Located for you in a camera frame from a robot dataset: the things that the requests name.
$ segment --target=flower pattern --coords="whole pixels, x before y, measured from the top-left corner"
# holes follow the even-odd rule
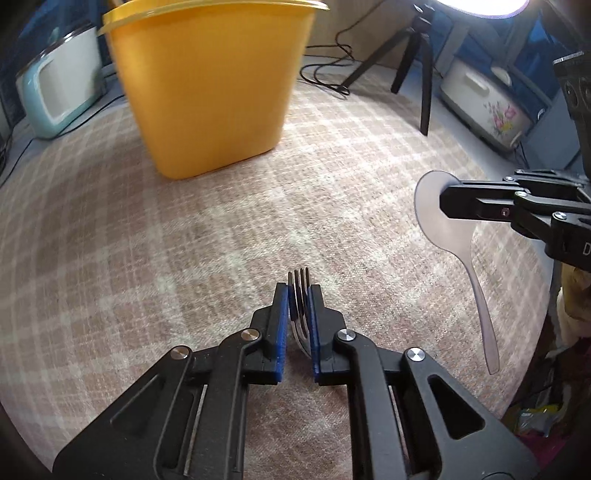
[[[512,105],[503,107],[501,102],[488,102],[485,107],[488,108],[489,113],[492,115],[491,122],[497,137],[504,137],[513,130],[514,124],[512,120],[517,116],[517,110]]]

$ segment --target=translucent spoon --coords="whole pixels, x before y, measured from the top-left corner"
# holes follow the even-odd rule
[[[499,348],[496,344],[491,315],[488,312],[486,299],[474,271],[470,254],[472,234],[477,221],[448,218],[439,208],[439,195],[448,186],[459,183],[461,183],[460,180],[445,171],[435,170],[426,173],[418,181],[414,191],[414,211],[419,226],[431,243],[454,254],[466,267],[480,318],[486,366],[488,372],[493,375],[499,371]]]

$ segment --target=black camera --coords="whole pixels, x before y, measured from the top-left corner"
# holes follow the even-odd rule
[[[591,179],[591,52],[580,51],[556,60],[554,72],[577,126],[585,175]]]

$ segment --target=metal fork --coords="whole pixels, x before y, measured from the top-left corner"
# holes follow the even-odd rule
[[[309,306],[308,289],[310,288],[310,272],[308,268],[294,270],[287,274],[287,292],[290,304],[291,332],[301,351],[308,358],[310,355],[310,332],[308,328]]]

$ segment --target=carpet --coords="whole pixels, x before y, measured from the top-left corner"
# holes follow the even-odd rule
[[[484,179],[444,126],[367,76],[346,100],[298,82],[277,148],[189,180],[159,175],[129,108],[53,142],[0,190],[0,401],[57,452],[169,348],[217,345],[310,267],[327,306],[378,346],[421,346],[500,416],[548,285],[529,240],[482,223],[473,259],[495,326],[490,376],[463,266],[423,237],[417,180]],[[344,388],[288,342],[284,381],[253,387],[245,478],[350,478]]]

